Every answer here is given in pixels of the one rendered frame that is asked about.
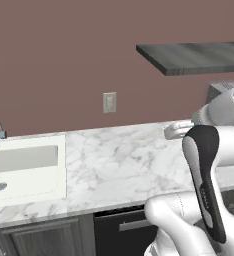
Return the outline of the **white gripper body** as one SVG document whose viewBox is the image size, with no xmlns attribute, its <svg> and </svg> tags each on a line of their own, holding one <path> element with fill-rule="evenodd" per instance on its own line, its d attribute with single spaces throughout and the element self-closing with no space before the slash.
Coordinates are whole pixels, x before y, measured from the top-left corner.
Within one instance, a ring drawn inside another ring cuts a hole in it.
<svg viewBox="0 0 234 256">
<path fill-rule="evenodd" d="M 182 138 L 194 124 L 188 121 L 178 121 L 164 129 L 164 136 L 167 140 L 180 139 Z"/>
</svg>

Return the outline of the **dark grey wooden shelf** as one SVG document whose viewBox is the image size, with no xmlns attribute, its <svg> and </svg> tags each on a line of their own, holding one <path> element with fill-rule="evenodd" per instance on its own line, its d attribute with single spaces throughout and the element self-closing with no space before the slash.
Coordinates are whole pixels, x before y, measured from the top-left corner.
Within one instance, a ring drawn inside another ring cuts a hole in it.
<svg viewBox="0 0 234 256">
<path fill-rule="evenodd" d="M 137 45 L 165 76 L 234 72 L 234 42 Z"/>
</svg>

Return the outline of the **black dishwasher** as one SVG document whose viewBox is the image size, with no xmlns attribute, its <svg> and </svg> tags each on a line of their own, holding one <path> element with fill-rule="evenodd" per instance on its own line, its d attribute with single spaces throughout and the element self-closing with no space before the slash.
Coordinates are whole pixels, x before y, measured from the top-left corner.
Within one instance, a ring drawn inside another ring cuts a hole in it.
<svg viewBox="0 0 234 256">
<path fill-rule="evenodd" d="M 119 231 L 124 222 L 147 220 L 144 206 L 123 207 L 94 214 L 96 256 L 144 256 L 153 242 L 157 227 L 152 225 L 128 231 Z"/>
</svg>

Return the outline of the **white sink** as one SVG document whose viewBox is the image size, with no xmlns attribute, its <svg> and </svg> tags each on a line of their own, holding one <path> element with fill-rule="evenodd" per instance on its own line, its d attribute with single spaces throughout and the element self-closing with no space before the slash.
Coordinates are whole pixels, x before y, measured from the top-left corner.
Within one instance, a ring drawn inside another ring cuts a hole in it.
<svg viewBox="0 0 234 256">
<path fill-rule="evenodd" d="M 64 135 L 0 140 L 0 207 L 66 197 Z"/>
</svg>

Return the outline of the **dark grey cupboard door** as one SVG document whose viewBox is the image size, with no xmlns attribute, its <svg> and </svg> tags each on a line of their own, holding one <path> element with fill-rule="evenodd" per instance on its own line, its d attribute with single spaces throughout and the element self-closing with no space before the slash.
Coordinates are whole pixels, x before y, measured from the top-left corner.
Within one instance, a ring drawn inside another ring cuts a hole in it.
<svg viewBox="0 0 234 256">
<path fill-rule="evenodd" d="M 1 228 L 0 251 L 4 256 L 96 256 L 92 217 Z"/>
</svg>

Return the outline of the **beige wall socket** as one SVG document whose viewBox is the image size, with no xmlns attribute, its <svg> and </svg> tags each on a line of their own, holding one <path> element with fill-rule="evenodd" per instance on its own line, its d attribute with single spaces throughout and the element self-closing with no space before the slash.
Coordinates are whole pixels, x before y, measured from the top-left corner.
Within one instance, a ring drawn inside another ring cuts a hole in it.
<svg viewBox="0 0 234 256">
<path fill-rule="evenodd" d="M 108 92 L 103 94 L 103 112 L 114 113 L 117 110 L 117 93 Z"/>
</svg>

